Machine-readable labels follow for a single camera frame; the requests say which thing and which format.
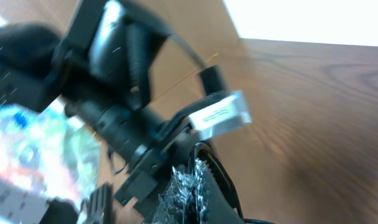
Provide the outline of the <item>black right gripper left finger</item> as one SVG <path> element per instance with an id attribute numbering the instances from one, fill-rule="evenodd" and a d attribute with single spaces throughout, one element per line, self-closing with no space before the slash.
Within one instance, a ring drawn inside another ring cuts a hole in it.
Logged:
<path id="1" fill-rule="evenodd" d="M 184 165 L 172 167 L 171 180 L 166 190 L 159 195 L 151 223 L 184 224 L 189 223 L 189 207 L 194 201 L 194 178 L 187 173 Z"/>

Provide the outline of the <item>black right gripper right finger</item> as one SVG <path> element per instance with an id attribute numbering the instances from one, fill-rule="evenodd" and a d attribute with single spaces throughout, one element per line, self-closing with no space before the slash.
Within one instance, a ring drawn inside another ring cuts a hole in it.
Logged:
<path id="1" fill-rule="evenodd" d="M 206 163 L 194 161 L 194 211 L 198 223 L 242 224 L 243 220 L 229 205 Z"/>

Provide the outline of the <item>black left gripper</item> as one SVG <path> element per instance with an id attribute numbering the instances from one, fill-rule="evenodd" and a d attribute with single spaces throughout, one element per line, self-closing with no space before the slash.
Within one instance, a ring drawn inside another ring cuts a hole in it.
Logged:
<path id="1" fill-rule="evenodd" d="M 114 194 L 116 201 L 125 206 L 136 198 L 133 208 L 145 218 L 153 217 L 159 195 L 171 180 L 172 168 L 187 164 L 191 147 L 192 139 L 186 136 L 147 150 L 136 165 L 128 169 L 129 177 Z"/>

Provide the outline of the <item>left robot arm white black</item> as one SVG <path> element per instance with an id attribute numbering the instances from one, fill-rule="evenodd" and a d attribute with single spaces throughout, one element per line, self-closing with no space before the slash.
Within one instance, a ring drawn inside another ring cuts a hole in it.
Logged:
<path id="1" fill-rule="evenodd" d="M 135 1 L 82 1 L 65 36 L 40 23 L 0 27 L 0 105 L 41 112 L 58 96 L 65 112 L 92 127 L 128 164 L 115 199 L 136 198 L 154 217 L 171 166 L 184 156 L 172 141 L 182 116 L 162 122 L 148 109 L 150 68 L 167 40 L 203 59 L 169 25 Z"/>

